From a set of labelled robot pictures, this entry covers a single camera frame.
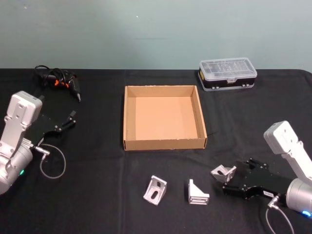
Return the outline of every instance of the plastic storage case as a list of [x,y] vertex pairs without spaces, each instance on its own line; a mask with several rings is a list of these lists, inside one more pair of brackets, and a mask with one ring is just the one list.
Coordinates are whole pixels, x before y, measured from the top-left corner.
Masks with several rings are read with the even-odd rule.
[[248,58],[203,60],[199,67],[198,77],[205,91],[252,88],[257,77]]

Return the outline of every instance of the black tablecloth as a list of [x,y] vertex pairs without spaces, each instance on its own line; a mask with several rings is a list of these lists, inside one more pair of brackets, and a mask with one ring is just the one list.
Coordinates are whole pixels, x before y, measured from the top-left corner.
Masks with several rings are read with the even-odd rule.
[[[295,178],[274,155],[263,133],[288,120],[312,156],[312,74],[301,70],[258,70],[254,88],[204,92],[195,71],[75,70],[82,88],[80,104],[65,90],[34,89],[31,70],[0,70],[0,115],[10,96],[25,90],[46,99],[42,112],[62,121],[77,111],[77,125],[51,141],[67,159],[66,173],[50,180],[39,171],[40,155],[6,194],[0,196],[1,234],[222,234],[269,233],[268,199],[226,196],[210,171],[250,157],[273,173]],[[122,147],[125,85],[197,85],[208,133],[205,150],[125,152]],[[4,121],[0,121],[1,131]],[[50,156],[52,168],[61,167]],[[159,206],[145,201],[151,175],[168,182]],[[192,178],[211,200],[189,205]],[[312,232],[312,222],[284,209],[296,233]],[[269,219],[277,233],[290,233],[276,211]]]

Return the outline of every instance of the open cardboard box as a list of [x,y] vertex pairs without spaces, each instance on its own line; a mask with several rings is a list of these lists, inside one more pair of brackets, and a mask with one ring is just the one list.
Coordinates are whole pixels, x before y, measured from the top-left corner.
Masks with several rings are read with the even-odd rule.
[[125,87],[125,150],[204,149],[206,144],[196,86]]

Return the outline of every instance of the gray cable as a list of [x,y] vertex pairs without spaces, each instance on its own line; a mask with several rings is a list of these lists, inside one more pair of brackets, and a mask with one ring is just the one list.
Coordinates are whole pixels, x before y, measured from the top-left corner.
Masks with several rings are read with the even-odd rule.
[[60,175],[58,175],[58,176],[49,176],[42,169],[42,163],[43,163],[43,161],[45,159],[45,157],[42,157],[41,162],[40,162],[40,171],[41,171],[41,173],[45,177],[47,177],[49,179],[58,179],[58,178],[60,178],[65,173],[65,170],[66,170],[66,159],[65,159],[65,156],[64,156],[63,152],[58,147],[56,147],[54,145],[49,145],[49,144],[41,144],[41,145],[49,146],[49,147],[52,147],[52,148],[58,150],[60,152],[60,154],[62,155],[63,159],[64,159],[64,169],[63,169],[62,173]]
[[[287,223],[289,224],[289,226],[290,226],[290,228],[292,230],[292,234],[294,234],[292,223],[289,221],[289,219],[287,218],[285,213],[279,207],[276,207],[275,209],[282,213],[282,215],[284,216],[284,218],[286,219]],[[267,211],[265,212],[265,219],[267,220],[268,226],[271,229],[272,233],[276,234],[276,232],[273,230],[272,226],[270,225],[270,222],[269,222],[269,219],[268,219],[268,212],[269,212],[269,208],[267,208]]]

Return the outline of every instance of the gray wall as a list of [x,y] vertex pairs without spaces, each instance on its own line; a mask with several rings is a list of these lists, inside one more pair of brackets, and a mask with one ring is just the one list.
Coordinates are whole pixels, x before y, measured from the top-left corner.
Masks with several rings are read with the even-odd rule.
[[0,0],[0,68],[312,71],[311,0]]

